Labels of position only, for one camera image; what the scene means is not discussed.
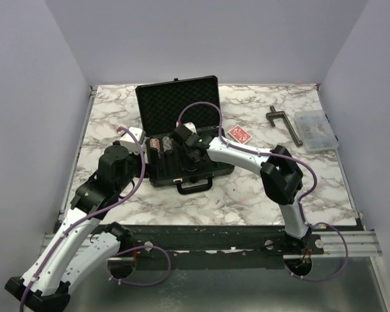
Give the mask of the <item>blue tan poker chip stack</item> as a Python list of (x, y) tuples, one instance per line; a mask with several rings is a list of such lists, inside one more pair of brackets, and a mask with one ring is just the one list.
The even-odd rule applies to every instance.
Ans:
[(172, 139), (169, 136), (164, 136), (162, 138), (162, 148), (163, 148), (163, 153), (166, 155), (171, 155), (173, 154), (173, 142)]

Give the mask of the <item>red tan poker chip stack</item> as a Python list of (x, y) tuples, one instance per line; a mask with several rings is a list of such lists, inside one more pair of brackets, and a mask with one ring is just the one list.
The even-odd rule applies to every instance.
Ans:
[(158, 138), (151, 138), (149, 144), (150, 148), (155, 148), (157, 153), (161, 153), (161, 144)]

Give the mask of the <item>black poker carrying case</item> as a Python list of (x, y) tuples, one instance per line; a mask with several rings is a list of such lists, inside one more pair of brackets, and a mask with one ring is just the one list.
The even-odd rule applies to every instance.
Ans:
[(193, 194), (209, 190), (214, 178), (234, 171), (207, 155), (207, 146), (221, 133), (216, 76), (144, 84), (135, 94), (153, 187), (175, 185), (178, 193)]

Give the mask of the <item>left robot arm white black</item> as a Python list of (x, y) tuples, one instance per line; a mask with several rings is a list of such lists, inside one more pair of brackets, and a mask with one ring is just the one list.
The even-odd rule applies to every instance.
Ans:
[(57, 233), (40, 257), (20, 277), (10, 278), (5, 289), (20, 302), (20, 311), (64, 311), (75, 288), (112, 256), (131, 255), (149, 248), (138, 244), (131, 232), (117, 222), (103, 228), (99, 237), (84, 251), (80, 247), (105, 215), (128, 200), (136, 191), (122, 196), (123, 190), (146, 174), (141, 144), (136, 150), (114, 144), (99, 158), (97, 170), (76, 191), (71, 207)]

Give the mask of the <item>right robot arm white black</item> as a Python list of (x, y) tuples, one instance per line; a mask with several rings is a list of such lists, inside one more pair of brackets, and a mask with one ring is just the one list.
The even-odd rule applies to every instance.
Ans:
[(288, 251), (299, 255), (309, 248), (311, 228), (300, 203), (303, 172), (286, 148), (244, 147), (221, 135), (199, 135), (185, 125), (175, 128), (170, 137), (192, 163), (207, 156), (216, 163), (230, 164), (258, 175), (267, 197), (279, 205)]

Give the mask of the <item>red playing card deck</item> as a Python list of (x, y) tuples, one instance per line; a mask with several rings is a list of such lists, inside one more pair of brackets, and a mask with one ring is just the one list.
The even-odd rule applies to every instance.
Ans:
[(239, 125), (232, 128), (229, 131), (229, 135), (240, 144), (245, 144), (252, 138), (252, 136)]

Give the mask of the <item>black metal clamp tool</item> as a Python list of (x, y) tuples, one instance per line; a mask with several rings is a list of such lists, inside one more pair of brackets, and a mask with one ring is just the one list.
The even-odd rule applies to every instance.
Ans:
[(269, 121), (271, 127), (275, 127), (275, 121), (277, 119), (281, 119), (283, 123), (285, 124), (293, 142), (297, 147), (303, 146), (303, 142), (299, 139), (298, 135), (296, 134), (294, 127), (292, 123), (289, 121), (289, 118), (284, 110), (276, 110), (276, 108), (271, 105), (270, 106), (270, 111), (266, 113), (265, 115), (266, 119)]

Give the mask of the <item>clear plastic parts box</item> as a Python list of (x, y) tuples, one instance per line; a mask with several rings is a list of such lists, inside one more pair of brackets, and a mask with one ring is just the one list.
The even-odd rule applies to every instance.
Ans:
[(294, 123), (307, 153), (336, 150), (338, 140), (323, 110), (296, 112)]

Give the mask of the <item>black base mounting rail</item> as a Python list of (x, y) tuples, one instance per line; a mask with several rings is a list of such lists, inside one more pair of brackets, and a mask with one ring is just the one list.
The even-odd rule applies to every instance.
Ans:
[(311, 268), (304, 255), (321, 255), (320, 235), (302, 239), (282, 226), (98, 226), (99, 235), (80, 242), (67, 273), (90, 272), (107, 262), (115, 276), (132, 270), (283, 269), (293, 262), (303, 274)]

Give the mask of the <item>aluminium extrusion rail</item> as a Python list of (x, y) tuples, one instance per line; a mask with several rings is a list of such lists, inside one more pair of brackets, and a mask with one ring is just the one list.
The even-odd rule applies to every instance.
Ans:
[(174, 253), (252, 252), (299, 259), (318, 257), (379, 257), (380, 243), (374, 231), (341, 226), (340, 233), (327, 226), (312, 231), (304, 248), (287, 244), (283, 226), (127, 226), (137, 245), (159, 246)]

